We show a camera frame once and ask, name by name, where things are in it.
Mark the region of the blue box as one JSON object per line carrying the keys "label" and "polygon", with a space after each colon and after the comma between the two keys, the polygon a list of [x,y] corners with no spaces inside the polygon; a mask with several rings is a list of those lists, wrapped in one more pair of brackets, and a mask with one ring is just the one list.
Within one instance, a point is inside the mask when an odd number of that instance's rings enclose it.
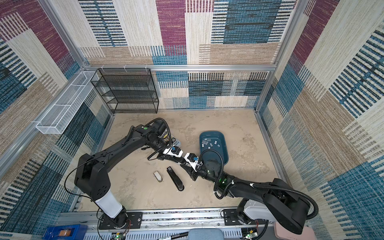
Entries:
{"label": "blue box", "polygon": [[48,227],[43,240],[83,240],[87,232],[86,225],[67,225]]}

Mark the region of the treehouse paperback book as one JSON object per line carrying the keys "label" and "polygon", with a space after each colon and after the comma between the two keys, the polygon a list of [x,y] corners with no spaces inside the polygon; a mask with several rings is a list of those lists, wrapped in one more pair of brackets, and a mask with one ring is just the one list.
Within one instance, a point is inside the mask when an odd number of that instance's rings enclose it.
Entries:
{"label": "treehouse paperback book", "polygon": [[175,146],[175,147],[181,146],[181,142],[175,137],[173,137],[172,135],[169,135],[167,131],[163,132],[161,138],[164,140],[167,146],[168,145]]}

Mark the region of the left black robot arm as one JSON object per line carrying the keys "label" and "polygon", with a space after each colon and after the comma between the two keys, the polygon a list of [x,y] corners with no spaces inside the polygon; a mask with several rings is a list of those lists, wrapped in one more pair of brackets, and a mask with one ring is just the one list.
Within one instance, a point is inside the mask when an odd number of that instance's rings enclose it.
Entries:
{"label": "left black robot arm", "polygon": [[166,120],[155,118],[145,125],[131,126],[128,134],[107,149],[93,155],[84,154],[74,170],[74,184],[104,213],[106,222],[115,229],[128,223],[125,207],[111,191],[110,171],[136,150],[147,146],[154,150],[148,157],[160,157],[172,145],[172,135]]}

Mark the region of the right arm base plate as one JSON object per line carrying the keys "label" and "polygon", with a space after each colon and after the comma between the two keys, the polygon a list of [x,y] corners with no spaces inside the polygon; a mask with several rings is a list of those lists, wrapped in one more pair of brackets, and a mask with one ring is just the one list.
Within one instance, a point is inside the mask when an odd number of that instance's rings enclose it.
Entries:
{"label": "right arm base plate", "polygon": [[251,220],[245,214],[238,214],[235,209],[223,209],[220,213],[225,226],[257,225],[256,220]]}

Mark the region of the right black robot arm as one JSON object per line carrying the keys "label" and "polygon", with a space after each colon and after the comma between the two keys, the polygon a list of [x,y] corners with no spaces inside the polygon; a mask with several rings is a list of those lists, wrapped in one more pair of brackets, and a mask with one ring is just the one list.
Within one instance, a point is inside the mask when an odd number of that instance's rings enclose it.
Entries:
{"label": "right black robot arm", "polygon": [[218,173],[209,176],[211,171],[204,167],[202,158],[193,153],[182,154],[181,166],[193,180],[201,177],[213,182],[213,192],[219,200],[228,196],[262,203],[282,227],[298,235],[303,232],[306,221],[319,213],[314,199],[294,190],[281,179],[264,183],[242,180],[226,174],[223,161],[219,164]]}

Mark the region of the teal plastic tray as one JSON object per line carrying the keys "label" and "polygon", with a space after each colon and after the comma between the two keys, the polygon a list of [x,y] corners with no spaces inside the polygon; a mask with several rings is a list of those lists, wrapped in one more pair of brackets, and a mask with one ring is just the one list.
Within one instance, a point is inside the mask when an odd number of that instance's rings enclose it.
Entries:
{"label": "teal plastic tray", "polygon": [[218,163],[221,163],[221,160],[218,155],[223,159],[224,165],[229,161],[229,154],[227,149],[227,144],[225,136],[219,131],[205,131],[202,132],[199,136],[200,141],[200,153],[205,150],[214,150],[217,154],[213,152],[208,152],[204,154],[204,157],[208,157],[209,160],[216,160]]}

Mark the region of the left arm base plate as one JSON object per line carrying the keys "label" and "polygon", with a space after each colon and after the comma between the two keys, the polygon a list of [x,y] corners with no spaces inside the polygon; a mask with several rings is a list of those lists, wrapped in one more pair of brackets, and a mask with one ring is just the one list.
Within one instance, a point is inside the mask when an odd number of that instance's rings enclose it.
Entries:
{"label": "left arm base plate", "polygon": [[143,212],[121,212],[114,219],[103,214],[98,224],[99,230],[139,229],[142,224]]}

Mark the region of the small white mini stapler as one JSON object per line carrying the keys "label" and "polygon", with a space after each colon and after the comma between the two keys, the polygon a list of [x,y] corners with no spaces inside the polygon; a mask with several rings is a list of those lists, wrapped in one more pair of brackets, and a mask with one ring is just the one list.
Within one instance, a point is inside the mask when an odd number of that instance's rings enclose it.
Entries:
{"label": "small white mini stapler", "polygon": [[162,176],[160,175],[160,173],[158,171],[154,172],[154,176],[155,176],[155,178],[157,179],[157,181],[159,183],[161,183],[163,181],[163,178],[162,178]]}

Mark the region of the staple strips in tray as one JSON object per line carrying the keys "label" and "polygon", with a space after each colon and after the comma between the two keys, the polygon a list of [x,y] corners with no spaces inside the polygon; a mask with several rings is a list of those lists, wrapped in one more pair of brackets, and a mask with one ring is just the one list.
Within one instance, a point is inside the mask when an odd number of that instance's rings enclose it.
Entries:
{"label": "staple strips in tray", "polygon": [[200,147],[205,149],[219,149],[222,147],[222,143],[218,138],[203,138]]}

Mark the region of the grey blue chair back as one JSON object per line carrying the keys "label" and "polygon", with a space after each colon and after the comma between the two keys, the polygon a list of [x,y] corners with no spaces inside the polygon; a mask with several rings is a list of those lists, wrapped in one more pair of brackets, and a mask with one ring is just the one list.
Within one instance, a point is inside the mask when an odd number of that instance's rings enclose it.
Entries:
{"label": "grey blue chair back", "polygon": [[188,240],[224,240],[224,233],[219,229],[192,229]]}

